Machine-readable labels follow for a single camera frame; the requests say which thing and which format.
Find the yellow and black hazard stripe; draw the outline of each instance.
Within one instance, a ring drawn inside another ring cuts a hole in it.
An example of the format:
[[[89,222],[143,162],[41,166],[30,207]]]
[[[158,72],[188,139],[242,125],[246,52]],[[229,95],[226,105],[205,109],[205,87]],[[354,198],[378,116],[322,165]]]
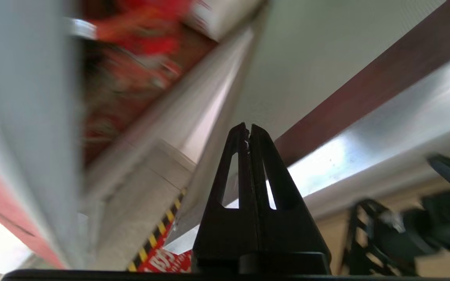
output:
[[[183,189],[178,198],[175,199],[175,202],[173,203],[171,208],[166,211],[161,221],[154,228],[145,244],[143,244],[143,247],[139,250],[138,254],[136,254],[133,260],[130,262],[127,268],[128,271],[136,272],[138,267],[147,260],[150,251],[152,251],[152,249],[157,245],[157,239],[159,239],[159,237],[169,231],[170,225],[175,220],[175,215],[180,209],[180,205],[185,194],[186,190]]]

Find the dark red wooden beam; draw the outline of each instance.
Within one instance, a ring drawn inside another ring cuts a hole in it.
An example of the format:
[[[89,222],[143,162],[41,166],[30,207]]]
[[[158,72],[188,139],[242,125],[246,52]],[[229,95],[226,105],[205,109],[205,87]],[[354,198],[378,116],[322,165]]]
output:
[[[284,163],[303,158],[449,61],[450,0],[275,140]]]

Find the red sign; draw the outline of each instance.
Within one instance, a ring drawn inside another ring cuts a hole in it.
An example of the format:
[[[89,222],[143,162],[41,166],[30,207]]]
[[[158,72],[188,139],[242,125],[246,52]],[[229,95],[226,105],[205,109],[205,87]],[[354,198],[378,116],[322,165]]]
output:
[[[191,272],[192,251],[173,254],[163,249],[168,231],[157,239],[157,244],[147,253],[147,260],[138,267],[138,272]]]

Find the black plastic mount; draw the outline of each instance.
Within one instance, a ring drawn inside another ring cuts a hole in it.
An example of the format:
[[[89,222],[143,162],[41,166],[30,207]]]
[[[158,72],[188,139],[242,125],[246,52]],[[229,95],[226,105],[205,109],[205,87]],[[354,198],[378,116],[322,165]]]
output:
[[[427,160],[450,183],[450,158],[437,154]],[[423,208],[403,210],[388,221],[383,215],[392,212],[377,201],[364,199],[355,204],[350,210],[341,271],[348,269],[348,274],[360,276],[416,276],[415,258],[436,254],[441,248],[450,251],[450,190],[423,196],[421,204]],[[365,233],[361,242],[359,232]]]
[[[229,209],[221,201],[235,153],[239,208]],[[329,249],[268,133],[252,125],[249,136],[244,123],[232,128],[193,246],[193,272],[329,274],[329,262]]]

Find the black plastic piece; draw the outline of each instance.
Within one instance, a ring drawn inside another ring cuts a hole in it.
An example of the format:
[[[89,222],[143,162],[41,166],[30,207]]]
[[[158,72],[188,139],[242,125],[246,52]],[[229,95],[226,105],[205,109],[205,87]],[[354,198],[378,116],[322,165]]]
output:
[[[220,202],[230,160],[236,152],[239,154],[239,209],[227,209]],[[272,210],[268,203],[265,173],[277,210]],[[273,141],[265,130],[255,125],[249,136],[242,123],[232,128],[227,138],[193,247],[192,270],[266,273],[271,272],[266,265],[279,261],[280,255],[285,258],[305,255],[307,263],[318,260],[316,264],[325,265],[317,270],[310,264],[291,265],[290,273],[329,274],[329,249]]]
[[[436,254],[440,246],[429,236],[432,229],[430,216],[420,208],[411,208],[398,214],[402,231],[378,220],[375,222],[375,244],[392,260],[406,260],[412,265],[419,256]]]
[[[391,258],[381,247],[384,237],[395,233],[391,226],[380,222],[379,217],[386,212],[390,210],[372,199],[352,207],[339,274],[417,276],[414,259]]]
[[[446,278],[395,276],[329,276],[278,274],[168,274],[142,272],[102,272],[82,270],[18,270],[5,275],[3,281],[441,281]]]

